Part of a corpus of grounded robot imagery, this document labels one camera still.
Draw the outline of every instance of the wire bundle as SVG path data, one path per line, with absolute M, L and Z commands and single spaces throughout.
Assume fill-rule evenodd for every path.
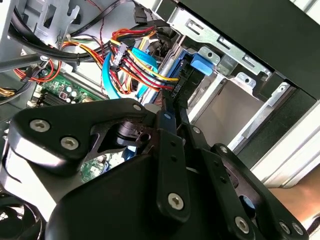
M 139 49 L 142 50 L 147 40 L 156 34 L 156 29 L 148 27 L 145 30 L 129 30 L 126 28 L 119 29 L 112 34 L 110 42 L 113 44 L 110 46 L 110 54 L 112 54 L 111 62 L 118 52 L 118 48 L 122 45 L 120 40 L 123 37 L 131 36 L 132 38 L 142 38 L 139 45 Z M 144 84 L 148 88 L 158 92 L 160 89 L 172 90 L 172 86 L 163 84 L 172 84 L 172 82 L 178 81 L 178 78 L 168 78 L 159 75 L 158 73 L 151 70 L 142 61 L 140 61 L 131 50 L 127 50 L 127 54 L 123 58 L 122 65 L 119 69 L 126 74 L 124 84 L 126 90 L 122 88 L 123 84 L 119 83 L 119 79 L 116 78 L 116 73 L 109 69 L 110 77 L 113 80 L 113 86 L 121 94 L 129 94 L 131 92 L 131 79 L 135 79 L 139 83 Z
M 54 63 L 52 62 L 52 60 L 50 59 L 48 61 L 48 63 L 50 64 L 50 68 L 51 68 L 51 71 L 50 73 L 45 76 L 45 77 L 41 77 L 41 78 L 35 78 L 35 77 L 30 77 L 29 81 L 36 81 L 38 83 L 45 83 L 45 82 L 50 82 L 52 81 L 60 72 L 60 69 L 61 69 L 61 61 L 58 62 L 58 67 L 57 67 L 57 70 L 55 72 L 55 68 L 54 68 Z M 21 71 L 20 69 L 14 69 L 13 72 L 20 78 L 20 79 L 23 79 L 23 78 L 26 78 L 27 75 Z
M 48 57 L 49 61 L 45 61 L 40 65 L 40 67 L 36 67 L 35 70 L 32 71 L 32 76 L 29 74 L 27 76 L 26 72 L 23 72 L 21 69 L 15 69 L 14 73 L 20 79 L 28 79 L 28 81 L 26 81 L 26 83 L 23 85 L 23 87 L 21 88 L 22 90 L 0 88 L 0 94 L 4 96 L 4 98 L 9 99 L 11 97 L 16 97 L 16 95 L 20 94 L 21 91 L 24 91 L 25 88 L 30 87 L 31 82 L 43 83 L 53 80 L 59 74 L 62 62 L 77 64 L 80 64 L 81 62 L 94 62 L 102 70 L 105 64 L 105 59 L 109 59 L 107 75 L 110 78 L 112 86 L 116 89 L 116 91 L 119 94 L 129 95 L 131 92 L 133 92 L 133 79 L 157 92 L 160 89 L 173 89 L 172 82 L 177 81 L 177 78 L 167 78 L 157 74 L 152 70 L 152 66 L 147 66 L 143 62 L 141 62 L 138 58 L 135 57 L 131 50 L 128 50 L 126 52 L 121 62 L 121 66 L 117 71 L 110 70 L 111 63 L 113 62 L 113 59 L 118 52 L 119 46 L 122 44 L 121 42 L 124 42 L 126 40 L 141 40 L 138 48 L 142 50 L 145 47 L 148 39 L 154 37 L 160 39 L 162 33 L 157 32 L 157 28 L 168 27 L 168 24 L 164 21 L 154 20 L 148 22 L 146 25 L 137 25 L 132 29 L 119 29 L 118 31 L 112 34 L 112 38 L 109 42 L 103 43 L 102 31 L 104 26 L 104 17 L 107 14 L 109 14 L 113 9 L 115 9 L 118 5 L 127 2 L 131 2 L 131 0 L 116 0 L 109 7 L 102 11 L 102 9 L 92 0 L 88 0 L 88 3 L 97 7 L 100 10 L 101 14 L 98 15 L 91 22 L 89 22 L 86 26 L 82 27 L 76 32 L 71 33 L 71 39 L 69 38 L 69 41 L 65 41 L 62 44 L 61 49 L 56 49 L 49 45 L 46 45 L 39 38 L 37 38 L 34 35 L 34 33 L 23 22 L 17 9 L 15 8 L 11 24 L 9 26 L 8 35 L 17 42 L 30 48 L 31 50 L 34 50 L 39 55 Z M 83 33 L 85 30 L 92 27 L 100 20 L 102 20 L 102 25 L 99 32 L 99 38 Z M 99 46 L 96 49 L 91 49 L 90 47 L 85 45 L 94 42 L 96 42 Z M 84 53 L 71 53 L 64 51 L 65 48 L 71 46 L 78 46 L 84 51 Z M 54 65 L 52 60 L 58 60 L 58 67 L 56 72 L 54 71 Z M 49 64 L 50 66 L 50 73 L 45 77 L 37 78 L 38 73 L 42 69 L 44 69 L 47 64 Z M 124 74 L 123 80 L 120 80 L 119 78 L 119 71 Z

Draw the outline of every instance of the black plastic bracket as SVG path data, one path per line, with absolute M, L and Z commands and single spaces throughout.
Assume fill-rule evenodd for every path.
M 211 152 L 221 156 L 223 164 L 238 179 L 235 189 L 238 196 L 248 197 L 255 207 L 255 220 L 259 230 L 267 239 L 308 239 L 307 231 L 301 223 L 279 202 L 242 161 L 223 144 L 215 144 Z M 284 223 L 289 232 L 281 227 Z M 293 224 L 299 226 L 303 234 L 298 234 Z

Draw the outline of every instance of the motherboard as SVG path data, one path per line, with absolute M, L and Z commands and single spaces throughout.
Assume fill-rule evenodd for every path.
M 84 89 L 62 75 L 58 75 L 54 80 L 38 84 L 28 107 L 38 108 L 63 104 L 87 103 L 101 101 L 101 97 L 96 96 L 87 89 Z

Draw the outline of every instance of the green circuit board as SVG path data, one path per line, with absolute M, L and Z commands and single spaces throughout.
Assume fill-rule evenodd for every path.
M 84 162 L 80 168 L 81 181 L 86 183 L 100 176 L 108 164 L 106 158 L 105 155 L 102 155 Z
M 95 96 L 89 91 L 79 87 L 78 85 L 68 81 L 61 75 L 58 75 L 54 80 L 49 82 L 44 82 L 42 89 L 49 91 L 50 93 L 56 95 L 57 97 L 65 100 L 71 96 L 71 92 L 67 92 L 67 87 L 70 87 L 72 92 L 76 92 L 76 97 L 72 98 L 81 103 L 84 99 L 89 98 L 93 101 L 102 100 L 100 97 Z

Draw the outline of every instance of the cable tie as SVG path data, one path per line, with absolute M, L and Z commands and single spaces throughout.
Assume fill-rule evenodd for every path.
M 76 65 L 80 66 L 80 54 L 79 53 L 76 54 Z

